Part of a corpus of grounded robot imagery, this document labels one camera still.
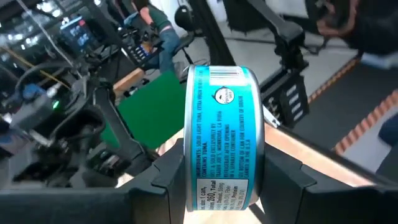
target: monitor screen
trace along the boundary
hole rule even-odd
[[[61,26],[61,33],[77,55],[86,52],[89,47],[97,46],[97,40],[81,16]]]

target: orange stripe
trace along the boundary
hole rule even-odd
[[[320,86],[311,96],[308,97],[308,103],[314,101],[319,95],[321,95],[327,88],[329,88],[334,82],[336,82],[343,75],[347,74],[357,63],[359,62],[358,58],[354,58],[349,61],[341,70],[336,72],[328,81],[326,81],[322,86]]]
[[[333,150],[342,155],[347,148],[352,146],[367,130],[369,130],[383,115],[393,106],[398,105],[398,90],[394,90],[384,101],[380,103],[369,115],[364,118],[347,136],[336,144]]]

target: barcode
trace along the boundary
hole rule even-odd
[[[210,85],[245,86],[248,84],[241,67],[210,66],[209,71]]]

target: white floor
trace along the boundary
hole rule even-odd
[[[273,40],[273,35],[269,35],[268,30],[257,30],[244,35],[240,32],[230,31],[226,23],[220,24],[220,29],[225,37],[239,37],[256,40]],[[248,43],[235,40],[226,40],[237,65],[249,67],[257,76],[259,82],[264,81],[279,66],[280,58],[274,53],[274,45]],[[321,44],[322,38],[307,35],[307,43]],[[344,45],[342,41],[331,41],[330,45]],[[209,59],[208,47],[203,39],[195,39],[189,46],[187,52],[196,61],[202,58]],[[319,56],[306,56],[310,66],[303,72],[307,94],[311,95],[321,84],[328,80],[337,70],[339,70],[356,52],[350,49],[328,49],[321,52]],[[185,61],[182,52],[178,53],[175,61]]]

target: tuna can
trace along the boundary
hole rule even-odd
[[[245,210],[259,198],[264,118],[250,69],[195,66],[188,71],[184,155],[187,210]]]

